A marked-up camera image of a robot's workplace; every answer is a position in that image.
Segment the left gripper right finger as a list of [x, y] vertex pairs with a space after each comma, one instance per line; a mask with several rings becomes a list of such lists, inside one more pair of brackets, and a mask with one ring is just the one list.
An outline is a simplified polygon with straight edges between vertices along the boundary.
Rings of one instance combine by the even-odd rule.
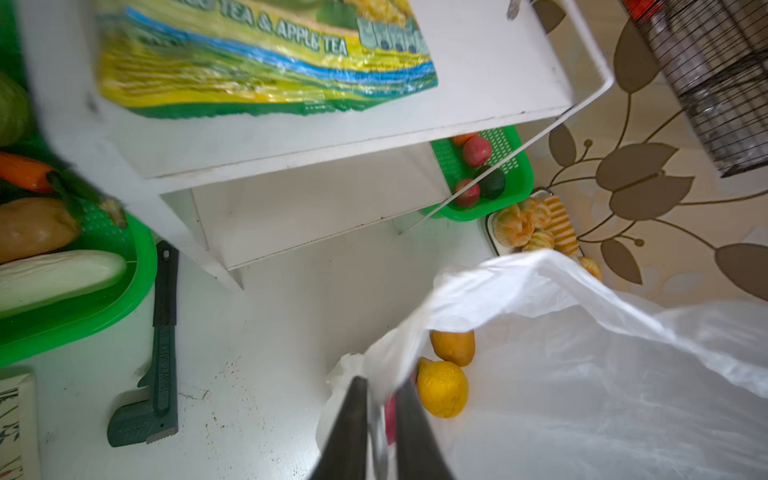
[[453, 480], [410, 380], [395, 394], [395, 413], [397, 478]]

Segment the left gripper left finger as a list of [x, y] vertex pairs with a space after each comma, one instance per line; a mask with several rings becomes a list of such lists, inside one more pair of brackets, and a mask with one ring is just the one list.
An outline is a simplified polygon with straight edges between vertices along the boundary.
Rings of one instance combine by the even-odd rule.
[[352, 379], [311, 480], [363, 480], [368, 449], [368, 382]]

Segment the pink dragon fruit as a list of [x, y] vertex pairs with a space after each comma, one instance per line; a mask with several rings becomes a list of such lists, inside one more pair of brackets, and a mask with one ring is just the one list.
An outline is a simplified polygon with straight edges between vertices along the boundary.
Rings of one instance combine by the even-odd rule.
[[385, 434], [387, 444], [392, 445], [396, 442], [397, 422], [396, 422], [396, 398], [392, 396], [386, 402], [384, 407]]

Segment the yellow lemon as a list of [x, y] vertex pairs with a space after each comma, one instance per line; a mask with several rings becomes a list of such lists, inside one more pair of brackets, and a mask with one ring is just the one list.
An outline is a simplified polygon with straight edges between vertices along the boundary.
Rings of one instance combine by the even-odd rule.
[[417, 367], [417, 392], [423, 407], [443, 419], [458, 416], [469, 399], [469, 382], [463, 370], [449, 361], [421, 358]]

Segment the white plastic grocery bag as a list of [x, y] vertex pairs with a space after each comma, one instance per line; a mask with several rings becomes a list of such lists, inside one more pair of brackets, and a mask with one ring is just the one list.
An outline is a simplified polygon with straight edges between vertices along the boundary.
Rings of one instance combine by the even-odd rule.
[[767, 309], [664, 308], [558, 253], [441, 274], [423, 302], [329, 374], [324, 448], [355, 377], [392, 395], [429, 334], [474, 331], [469, 398], [429, 424], [457, 479], [763, 479]]

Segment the cream floral tote bag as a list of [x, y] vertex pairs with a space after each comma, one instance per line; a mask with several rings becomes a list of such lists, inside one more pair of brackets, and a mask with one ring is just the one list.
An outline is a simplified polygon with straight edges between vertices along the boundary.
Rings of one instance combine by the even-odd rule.
[[1, 478], [42, 478], [36, 378], [30, 372], [1, 379]]

